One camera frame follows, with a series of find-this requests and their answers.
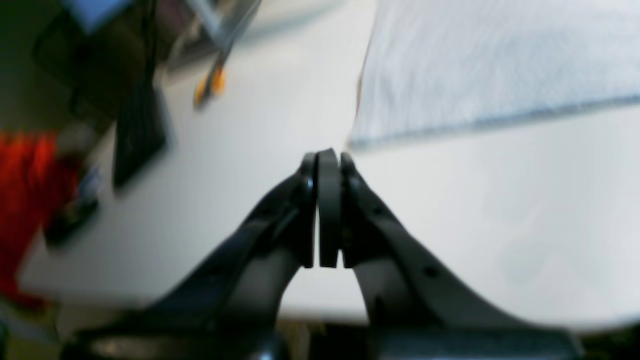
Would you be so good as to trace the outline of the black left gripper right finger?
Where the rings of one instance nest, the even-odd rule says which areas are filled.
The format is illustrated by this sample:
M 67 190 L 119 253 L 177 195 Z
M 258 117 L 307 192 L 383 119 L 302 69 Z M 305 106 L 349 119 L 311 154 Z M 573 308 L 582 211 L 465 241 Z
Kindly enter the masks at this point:
M 581 360 L 566 330 L 491 304 L 416 240 L 348 153 L 318 153 L 319 261 L 352 269 L 369 326 L 368 360 Z

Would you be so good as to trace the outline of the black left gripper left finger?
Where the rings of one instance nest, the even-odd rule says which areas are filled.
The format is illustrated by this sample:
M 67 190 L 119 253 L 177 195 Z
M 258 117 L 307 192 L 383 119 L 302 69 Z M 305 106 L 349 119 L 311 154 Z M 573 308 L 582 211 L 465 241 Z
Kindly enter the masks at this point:
M 313 266 L 315 153 L 271 189 L 237 230 L 144 310 L 75 333 L 67 360 L 288 360 L 275 329 L 282 296 Z

